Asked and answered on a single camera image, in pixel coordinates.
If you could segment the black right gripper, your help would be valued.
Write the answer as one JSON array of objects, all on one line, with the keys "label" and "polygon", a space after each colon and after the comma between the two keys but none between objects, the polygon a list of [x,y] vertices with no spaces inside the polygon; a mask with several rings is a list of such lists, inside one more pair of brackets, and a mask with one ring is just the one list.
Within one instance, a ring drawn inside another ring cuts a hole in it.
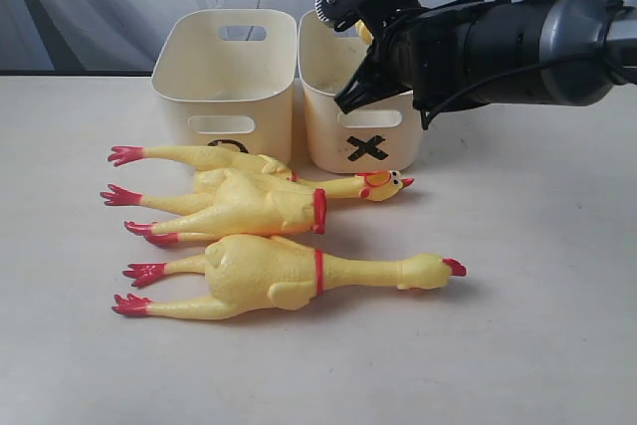
[{"label": "black right gripper", "polygon": [[373,36],[362,62],[334,101],[343,113],[412,93],[416,109],[433,109],[459,88],[455,63],[461,29],[484,0],[438,7],[402,5],[367,24]]}]

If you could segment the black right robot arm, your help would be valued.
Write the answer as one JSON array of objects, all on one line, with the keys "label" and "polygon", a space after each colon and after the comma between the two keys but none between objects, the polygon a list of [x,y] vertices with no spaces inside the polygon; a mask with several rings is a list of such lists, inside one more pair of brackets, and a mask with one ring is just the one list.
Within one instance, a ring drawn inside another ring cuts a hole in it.
[{"label": "black right robot arm", "polygon": [[636,9],[623,0],[457,0],[384,21],[339,108],[411,93],[424,126],[490,104],[589,106],[636,82]]}]

